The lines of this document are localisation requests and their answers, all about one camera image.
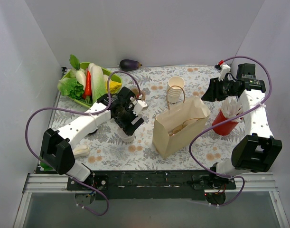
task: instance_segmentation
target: paper bag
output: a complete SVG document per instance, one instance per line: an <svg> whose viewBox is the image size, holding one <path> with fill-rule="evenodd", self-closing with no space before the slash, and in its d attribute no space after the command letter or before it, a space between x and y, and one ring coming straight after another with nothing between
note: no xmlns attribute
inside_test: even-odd
<svg viewBox="0 0 290 228"><path fill-rule="evenodd" d="M189 145L203 130L210 111L198 97L187 98L184 102L171 106L155 117L153 145L162 158ZM173 136L171 132L188 120L188 125Z"/></svg>

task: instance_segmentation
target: green basket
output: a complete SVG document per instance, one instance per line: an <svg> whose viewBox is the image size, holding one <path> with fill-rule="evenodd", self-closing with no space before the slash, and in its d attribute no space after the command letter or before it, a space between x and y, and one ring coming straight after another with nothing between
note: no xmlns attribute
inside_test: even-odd
<svg viewBox="0 0 290 228"><path fill-rule="evenodd" d="M90 62L82 62L82 63L80 63L80 68L86 70L88 68L89 64L90 64ZM105 68L102 68L102 70L103 70L103 74L104 75L107 75L107 76L109 76L112 73L110 70L107 70ZM63 76L63 78L70 77L69 76L70 71L71 70L69 70L66 73L66 75ZM114 82L122 83L122 79L119 76L117 76L117 75L112 75L111 80L114 81ZM86 108L91 108L91 106L92 106L92 104L86 103L84 101L84 99L82 99L82 98L80 100L76 100L76 99L73 99L73 98L71 98L71 99L74 100L76 103L78 103L78 104L80 104L80 105L82 105L82 106L84 106Z"/></svg>

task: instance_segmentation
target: carrot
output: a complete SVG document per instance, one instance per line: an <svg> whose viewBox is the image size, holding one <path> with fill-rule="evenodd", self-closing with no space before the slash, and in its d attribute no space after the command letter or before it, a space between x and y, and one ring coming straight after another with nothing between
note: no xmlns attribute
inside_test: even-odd
<svg viewBox="0 0 290 228"><path fill-rule="evenodd" d="M86 87L84 89L83 99L85 99L86 103L90 103L90 97L92 96L92 90L91 90L91 75L90 72L87 71L87 77L86 77Z"/></svg>

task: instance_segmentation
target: leaf pattern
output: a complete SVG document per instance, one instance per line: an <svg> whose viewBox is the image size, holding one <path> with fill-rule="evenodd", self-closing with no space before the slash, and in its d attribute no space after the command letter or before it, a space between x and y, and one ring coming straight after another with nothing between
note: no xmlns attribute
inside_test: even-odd
<svg viewBox="0 0 290 228"><path fill-rule="evenodd" d="M134 82L124 74L123 86L135 87ZM167 109L167 81L172 76L185 80L186 96L202 96L207 90L209 80L218 77L213 66L166 66L141 67L132 72L140 88L146 93L149 107L141 113L144 123L136 130L132 143L124 143L117 135L117 124L110 120L98 126L96 133L83 138L79 145L90 147L88 157L78 158L92 170L187 170L201 169L190 157L188 146L166 159L162 159L152 144L153 125L156 115ZM211 126L221 107L220 102L204 102L211 111L205 129ZM60 96L58 107L85 112L87 109L68 97ZM77 118L78 115L56 111L53 129L58 129ZM192 146L192 152L206 167L215 162L230 158L233 148L244 136L244 123L239 123L228 136L220 136L209 131L201 136Z"/></svg>

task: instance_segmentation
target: red cup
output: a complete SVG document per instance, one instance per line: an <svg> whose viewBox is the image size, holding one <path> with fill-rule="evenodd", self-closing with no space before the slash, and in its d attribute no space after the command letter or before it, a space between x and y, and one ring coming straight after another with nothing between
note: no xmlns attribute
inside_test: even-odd
<svg viewBox="0 0 290 228"><path fill-rule="evenodd" d="M215 120L212 123L212 126L227 120L227 118L223 115L222 111L220 110L219 114L216 116ZM228 135L230 132L237 126L238 122L236 121L229 121L221 126L215 127L213 130L215 133L219 135Z"/></svg>

